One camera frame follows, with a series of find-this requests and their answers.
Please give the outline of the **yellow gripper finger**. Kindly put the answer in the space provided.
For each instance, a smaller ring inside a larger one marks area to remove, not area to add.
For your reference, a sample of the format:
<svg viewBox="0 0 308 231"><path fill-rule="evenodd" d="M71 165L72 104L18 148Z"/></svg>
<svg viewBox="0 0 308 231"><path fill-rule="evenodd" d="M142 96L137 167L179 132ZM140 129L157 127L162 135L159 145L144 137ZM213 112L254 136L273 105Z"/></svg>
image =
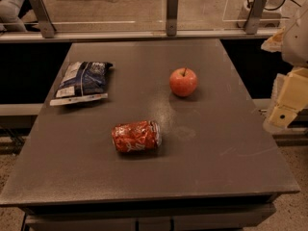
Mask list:
<svg viewBox="0 0 308 231"><path fill-rule="evenodd" d="M287 128L308 106L308 69L294 67L287 75L278 74L274 80L268 123Z"/></svg>

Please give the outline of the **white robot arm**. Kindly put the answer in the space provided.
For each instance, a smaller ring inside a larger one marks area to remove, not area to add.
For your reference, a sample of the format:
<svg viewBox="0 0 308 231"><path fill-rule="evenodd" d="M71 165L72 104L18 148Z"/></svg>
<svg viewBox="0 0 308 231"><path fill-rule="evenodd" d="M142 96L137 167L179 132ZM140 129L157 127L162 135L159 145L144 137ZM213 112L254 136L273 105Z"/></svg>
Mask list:
<svg viewBox="0 0 308 231"><path fill-rule="evenodd" d="M268 52L280 52L293 69L274 79L263 127L270 133L286 129L308 106L308 2L261 46Z"/></svg>

